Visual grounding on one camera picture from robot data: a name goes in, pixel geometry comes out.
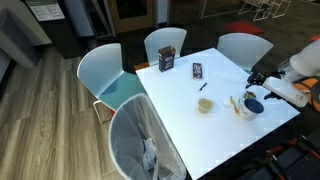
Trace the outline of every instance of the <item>plastic bag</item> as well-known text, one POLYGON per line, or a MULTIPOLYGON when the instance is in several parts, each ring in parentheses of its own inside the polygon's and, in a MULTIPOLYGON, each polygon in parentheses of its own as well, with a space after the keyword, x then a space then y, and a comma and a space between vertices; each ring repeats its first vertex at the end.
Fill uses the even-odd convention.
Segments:
POLYGON ((109 130, 111 158, 118 171, 132 180, 185 179, 186 168, 167 135, 149 97, 138 94, 124 102, 113 116, 109 130), (144 140, 151 138, 154 168, 144 169, 144 140))

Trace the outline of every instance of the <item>spoon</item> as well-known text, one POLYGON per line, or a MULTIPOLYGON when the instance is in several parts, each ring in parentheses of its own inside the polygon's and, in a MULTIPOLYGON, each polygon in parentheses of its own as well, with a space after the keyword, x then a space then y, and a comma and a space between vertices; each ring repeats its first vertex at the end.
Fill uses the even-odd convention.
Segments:
POLYGON ((221 104, 223 104, 224 107, 230 108, 231 107, 231 103, 229 101, 221 101, 218 98, 215 98, 216 100, 218 100, 221 104))

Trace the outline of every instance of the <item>paper cup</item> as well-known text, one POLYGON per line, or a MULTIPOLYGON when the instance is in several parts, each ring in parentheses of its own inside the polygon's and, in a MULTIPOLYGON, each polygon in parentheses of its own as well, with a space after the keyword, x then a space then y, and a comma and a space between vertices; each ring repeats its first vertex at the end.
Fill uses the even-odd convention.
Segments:
POLYGON ((213 101, 206 98, 201 98, 198 101, 198 109, 201 113, 207 113, 213 108, 213 101))

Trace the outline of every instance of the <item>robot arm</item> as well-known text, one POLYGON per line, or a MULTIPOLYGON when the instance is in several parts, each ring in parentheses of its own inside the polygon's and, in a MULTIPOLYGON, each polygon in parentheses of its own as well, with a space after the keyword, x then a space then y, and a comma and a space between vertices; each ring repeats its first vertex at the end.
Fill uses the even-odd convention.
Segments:
POLYGON ((247 80, 246 88, 251 85, 261 85, 271 91, 265 96, 265 99, 282 98, 298 107, 304 107, 308 102, 308 97, 291 83, 314 76, 320 77, 320 40, 311 43, 300 53, 280 64, 278 71, 269 77, 253 73, 247 80))

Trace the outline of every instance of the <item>wooden floor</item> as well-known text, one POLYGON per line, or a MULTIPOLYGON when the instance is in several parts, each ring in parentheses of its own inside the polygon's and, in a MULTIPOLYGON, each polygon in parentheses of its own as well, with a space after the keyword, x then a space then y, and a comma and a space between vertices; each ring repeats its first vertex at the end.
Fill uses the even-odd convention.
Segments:
POLYGON ((0 103, 1 180, 122 179, 109 155, 109 123, 100 124, 77 78, 79 62, 50 48, 35 69, 15 67, 0 103))

